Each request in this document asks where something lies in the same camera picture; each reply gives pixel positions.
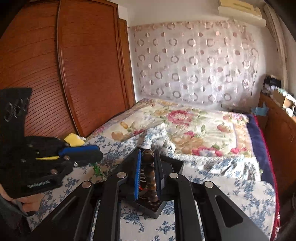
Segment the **person's left hand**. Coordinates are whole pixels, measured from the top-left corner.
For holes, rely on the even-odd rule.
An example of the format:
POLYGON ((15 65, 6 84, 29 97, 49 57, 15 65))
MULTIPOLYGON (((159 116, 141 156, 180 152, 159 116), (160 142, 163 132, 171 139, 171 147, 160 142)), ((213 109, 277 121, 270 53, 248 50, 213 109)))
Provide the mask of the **person's left hand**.
POLYGON ((44 198, 44 194, 43 193, 39 193, 39 194, 35 194, 35 195, 31 195, 31 196, 27 196, 27 197, 21 197, 18 199, 13 199, 11 197, 8 196, 8 194, 6 193, 6 191, 4 190, 3 186, 0 185, 1 187, 1 196, 9 202, 12 202, 14 204, 16 204, 17 201, 19 201, 22 204, 22 209, 25 212, 36 212, 39 210, 40 205, 41 205, 41 201, 44 198))

